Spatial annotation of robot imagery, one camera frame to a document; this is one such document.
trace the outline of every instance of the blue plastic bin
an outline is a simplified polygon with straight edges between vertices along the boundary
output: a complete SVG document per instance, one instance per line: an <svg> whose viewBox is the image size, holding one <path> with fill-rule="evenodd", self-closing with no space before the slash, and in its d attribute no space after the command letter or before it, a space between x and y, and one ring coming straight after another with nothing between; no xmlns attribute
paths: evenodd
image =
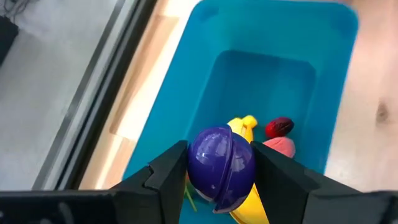
<svg viewBox="0 0 398 224"><path fill-rule="evenodd" d="M342 4L205 0L192 11L145 128L129 177L180 139L257 118L254 139L279 116L295 122L294 157L323 172L358 21ZM234 223L184 201L181 223Z"/></svg>

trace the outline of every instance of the purple plastic cap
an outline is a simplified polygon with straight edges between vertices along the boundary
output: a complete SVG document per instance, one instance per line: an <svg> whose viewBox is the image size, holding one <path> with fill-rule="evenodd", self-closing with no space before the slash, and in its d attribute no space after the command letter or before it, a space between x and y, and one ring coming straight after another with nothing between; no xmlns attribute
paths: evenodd
<svg viewBox="0 0 398 224"><path fill-rule="evenodd" d="M229 126L206 129L188 150L188 175L200 195L216 203L215 213L231 212L254 183L254 155L249 143Z"/></svg>

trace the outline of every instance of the light wood surface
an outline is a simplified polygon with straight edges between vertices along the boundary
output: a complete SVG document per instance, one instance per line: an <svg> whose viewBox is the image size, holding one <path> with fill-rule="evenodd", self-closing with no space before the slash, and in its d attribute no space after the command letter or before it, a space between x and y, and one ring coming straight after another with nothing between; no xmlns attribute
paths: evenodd
<svg viewBox="0 0 398 224"><path fill-rule="evenodd" d="M82 188L121 180L197 1L169 0L154 14L155 29L142 42L143 57L134 56ZM325 174L359 190L398 189L398 1L346 2L360 26Z"/></svg>

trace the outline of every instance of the gray floor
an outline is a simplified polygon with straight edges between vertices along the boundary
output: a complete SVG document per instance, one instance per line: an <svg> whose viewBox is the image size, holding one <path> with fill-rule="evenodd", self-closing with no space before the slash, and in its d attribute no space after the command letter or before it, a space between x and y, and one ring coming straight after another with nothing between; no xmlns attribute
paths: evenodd
<svg viewBox="0 0 398 224"><path fill-rule="evenodd" d="M115 3L39 0L16 17L0 67L0 190L32 187Z"/></svg>

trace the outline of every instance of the red toy fruit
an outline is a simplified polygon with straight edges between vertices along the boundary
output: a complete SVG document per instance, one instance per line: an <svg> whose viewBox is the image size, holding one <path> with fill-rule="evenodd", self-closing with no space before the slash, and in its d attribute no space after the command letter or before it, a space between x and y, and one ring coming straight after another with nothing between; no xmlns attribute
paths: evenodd
<svg viewBox="0 0 398 224"><path fill-rule="evenodd" d="M270 138L283 137L294 127L294 123L291 119L286 117L280 117L272 120L266 126L266 135Z"/></svg>

